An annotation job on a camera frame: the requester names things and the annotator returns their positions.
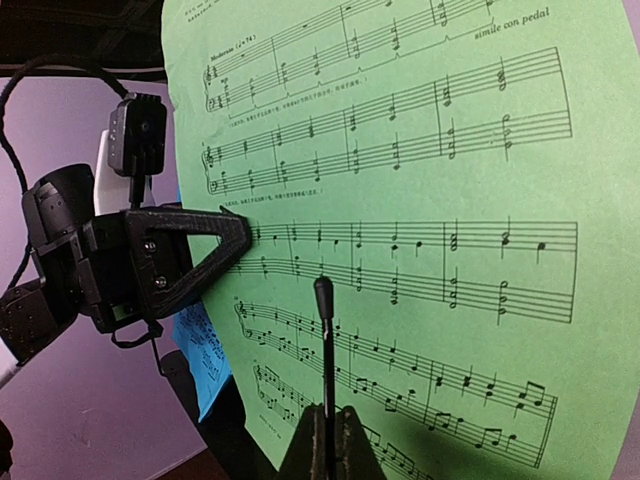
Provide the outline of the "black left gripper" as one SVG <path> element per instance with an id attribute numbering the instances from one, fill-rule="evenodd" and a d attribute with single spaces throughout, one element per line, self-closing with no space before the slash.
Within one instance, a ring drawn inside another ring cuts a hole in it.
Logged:
<path id="1" fill-rule="evenodd" d="M 219 236 L 197 265 L 186 235 Z M 96 216 L 77 231 L 79 311 L 102 334 L 193 304 L 251 248 L 248 219 L 219 212 L 148 207 Z"/>

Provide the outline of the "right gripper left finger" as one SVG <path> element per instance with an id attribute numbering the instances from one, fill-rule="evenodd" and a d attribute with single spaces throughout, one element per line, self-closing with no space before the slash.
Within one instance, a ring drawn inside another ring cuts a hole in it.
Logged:
<path id="1" fill-rule="evenodd" d="M 328 479 L 329 430 L 322 404 L 304 409 L 279 467 L 278 479 Z"/>

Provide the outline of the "green sheet music page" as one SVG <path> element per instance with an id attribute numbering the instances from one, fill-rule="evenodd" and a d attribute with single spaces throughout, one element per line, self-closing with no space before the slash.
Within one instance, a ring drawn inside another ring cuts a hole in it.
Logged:
<path id="1" fill-rule="evenodd" d="M 168 1 L 204 303 L 281 463 L 322 398 L 391 479 L 607 479 L 639 389 L 639 55 L 620 1 Z"/>

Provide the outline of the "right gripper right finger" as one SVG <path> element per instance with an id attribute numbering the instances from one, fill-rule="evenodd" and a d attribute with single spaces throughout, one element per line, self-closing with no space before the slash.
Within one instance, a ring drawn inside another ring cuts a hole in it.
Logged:
<path id="1" fill-rule="evenodd" d="M 336 413 L 333 437 L 336 479 L 386 478 L 354 407 L 345 406 Z"/>

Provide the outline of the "blue sheet music page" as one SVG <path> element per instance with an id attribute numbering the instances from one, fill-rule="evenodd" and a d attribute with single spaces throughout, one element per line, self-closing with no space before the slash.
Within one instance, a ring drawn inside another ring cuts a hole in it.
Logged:
<path id="1" fill-rule="evenodd" d="M 230 363 L 202 302 L 174 316 L 172 338 L 187 360 L 195 384 L 198 421 L 202 422 L 232 378 Z"/>

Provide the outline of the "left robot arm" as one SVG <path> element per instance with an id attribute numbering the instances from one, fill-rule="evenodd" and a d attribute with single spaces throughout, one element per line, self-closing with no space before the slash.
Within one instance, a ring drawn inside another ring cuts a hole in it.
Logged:
<path id="1" fill-rule="evenodd" d="M 15 362 L 8 383 L 83 315 L 121 349 L 154 344 L 161 320 L 195 303 L 250 249 L 246 218 L 226 208 L 145 207 L 145 175 L 129 206 L 99 214 L 86 164 L 58 169 L 22 197 L 27 254 L 38 277 L 1 297 L 1 341 Z"/>

